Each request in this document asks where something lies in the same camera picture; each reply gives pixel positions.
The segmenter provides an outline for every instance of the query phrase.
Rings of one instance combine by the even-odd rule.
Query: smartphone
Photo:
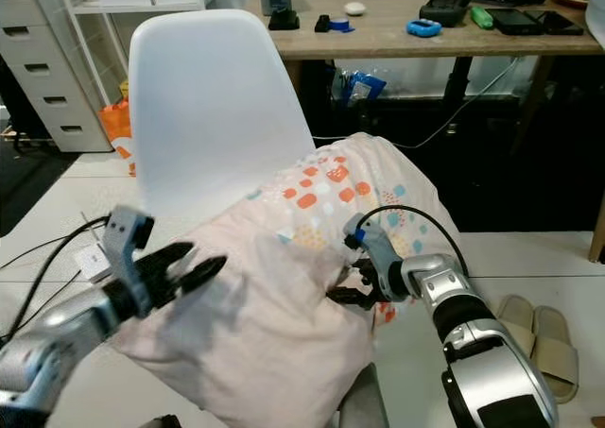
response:
[[[526,10],[524,14],[538,22],[546,34],[579,36],[584,33],[584,28],[563,17],[556,10]]]
[[[517,9],[485,9],[493,17],[493,25],[510,36],[543,34],[542,26]]]

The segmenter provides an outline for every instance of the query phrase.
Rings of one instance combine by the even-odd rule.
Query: white wall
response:
[[[243,8],[248,0],[216,0],[219,8]],[[510,93],[515,87],[527,85],[535,58],[523,58],[514,72],[493,87],[492,93]],[[337,65],[347,70],[375,71],[388,82],[389,95],[440,95],[451,72],[454,59],[397,59],[397,60],[338,60]],[[503,70],[510,59],[475,58],[471,68],[471,83],[467,92],[478,92]]]

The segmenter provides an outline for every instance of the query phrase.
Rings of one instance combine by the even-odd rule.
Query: pillow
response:
[[[317,149],[178,238],[198,248],[191,268],[218,254],[227,264],[127,323],[114,346],[230,427],[325,426],[372,360],[373,312],[325,297],[360,256],[342,229],[354,214],[394,203],[428,212],[458,239],[435,187],[388,141],[358,133]],[[403,257],[452,252],[418,215],[378,219]]]

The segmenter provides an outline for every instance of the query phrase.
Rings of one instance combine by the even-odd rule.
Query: green object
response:
[[[492,16],[482,7],[473,6],[471,8],[471,18],[473,22],[481,29],[492,29],[493,18]]]

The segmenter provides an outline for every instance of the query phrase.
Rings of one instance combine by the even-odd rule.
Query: orange bag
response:
[[[101,123],[107,133],[113,149],[129,163],[129,175],[136,176],[134,157],[132,156],[132,132],[130,131],[129,100],[108,105],[99,112]]]

